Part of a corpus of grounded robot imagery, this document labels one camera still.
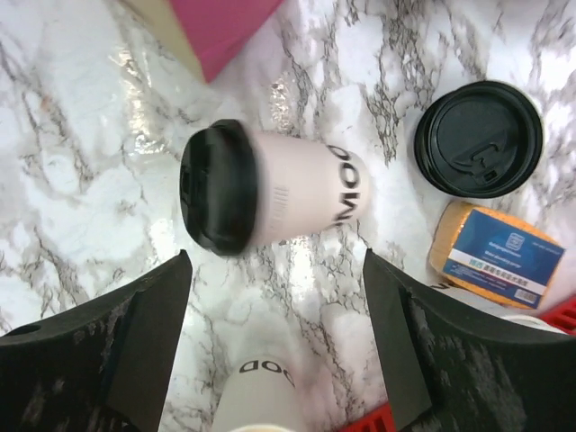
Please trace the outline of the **pink paper bag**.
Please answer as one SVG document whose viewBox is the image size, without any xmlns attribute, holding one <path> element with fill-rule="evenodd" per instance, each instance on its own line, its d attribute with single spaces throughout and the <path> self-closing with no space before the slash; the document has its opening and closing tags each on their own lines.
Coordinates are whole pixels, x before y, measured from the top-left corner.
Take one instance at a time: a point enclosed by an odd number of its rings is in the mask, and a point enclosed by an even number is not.
<svg viewBox="0 0 576 432">
<path fill-rule="evenodd" d="M 276 11 L 278 0 L 124 0 L 195 77 L 210 83 Z"/>
</svg>

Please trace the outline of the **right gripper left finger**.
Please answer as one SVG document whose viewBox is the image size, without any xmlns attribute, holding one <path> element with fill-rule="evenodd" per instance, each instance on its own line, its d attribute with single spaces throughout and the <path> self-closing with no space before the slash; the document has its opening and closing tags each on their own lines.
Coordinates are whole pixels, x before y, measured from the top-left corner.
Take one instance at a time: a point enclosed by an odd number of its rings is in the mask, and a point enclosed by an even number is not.
<svg viewBox="0 0 576 432">
<path fill-rule="evenodd" d="M 193 267 L 131 283 L 1 337 L 3 431 L 156 431 Z"/>
</svg>

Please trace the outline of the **white paper cup stack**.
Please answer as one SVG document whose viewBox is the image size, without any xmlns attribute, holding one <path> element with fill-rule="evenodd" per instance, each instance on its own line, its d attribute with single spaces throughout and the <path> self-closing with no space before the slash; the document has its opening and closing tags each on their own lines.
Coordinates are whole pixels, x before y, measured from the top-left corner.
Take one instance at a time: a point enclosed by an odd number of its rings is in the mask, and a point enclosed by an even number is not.
<svg viewBox="0 0 576 432">
<path fill-rule="evenodd" d="M 466 291 L 463 288 L 456 287 L 451 283 L 436 283 L 430 285 L 430 288 L 441 292 L 453 299 L 463 302 L 479 311 L 483 311 L 492 316 L 508 320 L 525 327 L 546 330 L 554 333 L 563 333 L 568 335 L 567 330 L 559 329 L 557 326 L 545 323 L 540 316 L 550 311 L 553 307 L 568 301 L 575 295 L 575 282 L 554 283 L 549 293 L 543 299 L 538 310 L 525 310 L 511 306 L 502 305 L 495 301 L 487 300 L 475 293 Z"/>
</svg>

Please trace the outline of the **black coffee cup lid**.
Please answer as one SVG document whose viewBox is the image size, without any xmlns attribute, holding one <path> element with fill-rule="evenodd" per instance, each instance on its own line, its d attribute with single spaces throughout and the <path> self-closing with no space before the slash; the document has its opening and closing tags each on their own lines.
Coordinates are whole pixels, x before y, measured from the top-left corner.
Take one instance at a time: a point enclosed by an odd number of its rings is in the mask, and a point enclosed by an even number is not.
<svg viewBox="0 0 576 432">
<path fill-rule="evenodd" d="M 241 254 L 255 227 L 258 185 L 257 155 L 240 121 L 198 130 L 184 147 L 179 175 L 188 235 L 219 256 Z"/>
</svg>

